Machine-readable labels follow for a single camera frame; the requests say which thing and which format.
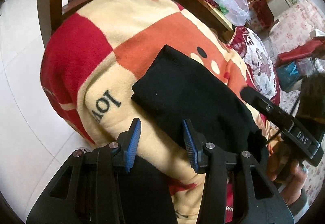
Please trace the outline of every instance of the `silver screw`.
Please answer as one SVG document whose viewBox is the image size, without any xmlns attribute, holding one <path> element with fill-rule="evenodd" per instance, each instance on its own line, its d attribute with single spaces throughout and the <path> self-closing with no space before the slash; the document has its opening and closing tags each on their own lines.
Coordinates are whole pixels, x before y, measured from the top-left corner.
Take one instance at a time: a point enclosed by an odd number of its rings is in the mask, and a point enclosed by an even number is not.
<svg viewBox="0 0 325 224">
<path fill-rule="evenodd" d="M 119 144 L 118 144 L 117 142 L 115 142 L 115 141 L 113 141 L 113 142 L 111 142 L 111 143 L 109 144 L 109 147 L 110 147 L 111 149 L 116 149 L 118 146 L 119 146 Z"/>
<path fill-rule="evenodd" d="M 214 149 L 215 148 L 215 145 L 212 143 L 212 142 L 207 142 L 205 144 L 205 146 L 208 148 L 208 149 Z"/>
<path fill-rule="evenodd" d="M 249 151 L 246 151 L 246 150 L 244 150 L 244 151 L 242 152 L 242 155 L 243 155 L 244 157 L 246 157 L 246 158 L 251 157 L 251 153 L 250 153 Z"/>
<path fill-rule="evenodd" d="M 79 157 L 79 156 L 81 156 L 83 154 L 83 151 L 82 150 L 75 150 L 73 153 L 72 153 L 72 155 L 74 156 L 74 157 Z"/>
</svg>

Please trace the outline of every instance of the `floral pillow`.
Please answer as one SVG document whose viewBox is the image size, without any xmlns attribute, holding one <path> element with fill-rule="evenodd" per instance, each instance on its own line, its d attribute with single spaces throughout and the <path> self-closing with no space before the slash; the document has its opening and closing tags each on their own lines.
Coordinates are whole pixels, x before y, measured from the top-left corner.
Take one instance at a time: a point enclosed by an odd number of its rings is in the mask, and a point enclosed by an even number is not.
<svg viewBox="0 0 325 224">
<path fill-rule="evenodd" d="M 278 78 L 261 39 L 252 30 L 239 26 L 236 27 L 229 46 L 244 59 L 256 90 L 274 104 L 279 105 L 280 87 Z"/>
</svg>

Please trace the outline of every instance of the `blanket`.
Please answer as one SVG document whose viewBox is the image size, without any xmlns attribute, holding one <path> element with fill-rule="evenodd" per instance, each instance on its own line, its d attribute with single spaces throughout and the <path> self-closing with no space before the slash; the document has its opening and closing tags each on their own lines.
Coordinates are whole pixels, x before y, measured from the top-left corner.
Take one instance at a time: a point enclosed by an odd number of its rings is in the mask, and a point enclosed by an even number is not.
<svg viewBox="0 0 325 224">
<path fill-rule="evenodd" d="M 137 155 L 170 178 L 178 222 L 195 223 L 205 175 L 196 175 L 186 151 L 131 101 L 132 85 L 165 44 L 204 65 L 239 98 L 244 86 L 253 86 L 238 53 L 171 0 L 93 0 L 85 5 L 52 35 L 41 84 L 56 112 L 96 147 L 116 140 L 134 117 L 140 118 Z M 267 136 L 260 114 L 246 106 Z"/>
</svg>

